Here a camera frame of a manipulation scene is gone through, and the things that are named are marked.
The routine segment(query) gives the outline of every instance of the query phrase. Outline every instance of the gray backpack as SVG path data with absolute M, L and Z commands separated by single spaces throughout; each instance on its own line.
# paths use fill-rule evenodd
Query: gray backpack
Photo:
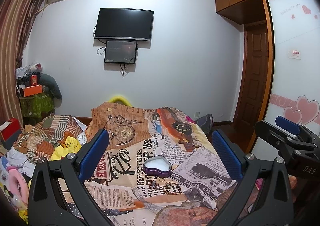
M 203 130 L 204 134 L 208 135 L 212 129 L 213 116 L 208 114 L 195 120 L 195 123 Z

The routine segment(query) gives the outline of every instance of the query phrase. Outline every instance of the blue clamp pad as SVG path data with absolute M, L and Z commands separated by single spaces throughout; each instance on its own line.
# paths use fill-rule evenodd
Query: blue clamp pad
M 229 176 L 232 180 L 240 181 L 243 178 L 243 166 L 229 144 L 233 143 L 231 143 L 227 136 L 222 136 L 217 130 L 212 133 L 212 145 L 223 162 Z
M 82 183 L 91 178 L 108 145 L 109 133 L 106 130 L 103 130 L 80 163 L 79 180 Z
M 289 121 L 282 116 L 276 118 L 276 125 L 293 135 L 298 135 L 300 133 L 300 126 L 298 124 Z

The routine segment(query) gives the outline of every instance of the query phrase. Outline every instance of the clamp screw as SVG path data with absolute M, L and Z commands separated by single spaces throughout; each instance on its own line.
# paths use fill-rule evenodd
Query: clamp screw
M 276 160 L 277 160 L 277 162 L 280 163 L 280 164 L 283 163 L 283 161 L 284 161 L 283 158 L 281 158 L 281 157 L 277 157 Z
M 253 160 L 255 158 L 255 156 L 252 153 L 246 154 L 245 157 L 249 160 Z
M 73 159 L 75 157 L 76 154 L 74 153 L 68 153 L 67 154 L 67 159 Z
M 45 157 L 39 157 L 39 159 L 38 159 L 38 162 L 39 163 L 42 163 L 42 162 L 44 162 L 45 161 Z

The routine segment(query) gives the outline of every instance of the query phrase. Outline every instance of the television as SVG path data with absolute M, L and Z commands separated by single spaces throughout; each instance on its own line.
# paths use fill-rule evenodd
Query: television
M 137 48 L 136 41 L 107 40 L 104 62 L 135 64 Z
M 149 41 L 153 12 L 126 8 L 101 8 L 94 37 Z

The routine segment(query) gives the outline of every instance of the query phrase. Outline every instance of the striped curtain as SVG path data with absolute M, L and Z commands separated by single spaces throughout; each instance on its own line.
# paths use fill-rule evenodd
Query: striped curtain
M 0 124 L 17 118 L 23 125 L 15 69 L 21 65 L 22 52 L 42 1 L 4 0 L 0 6 Z

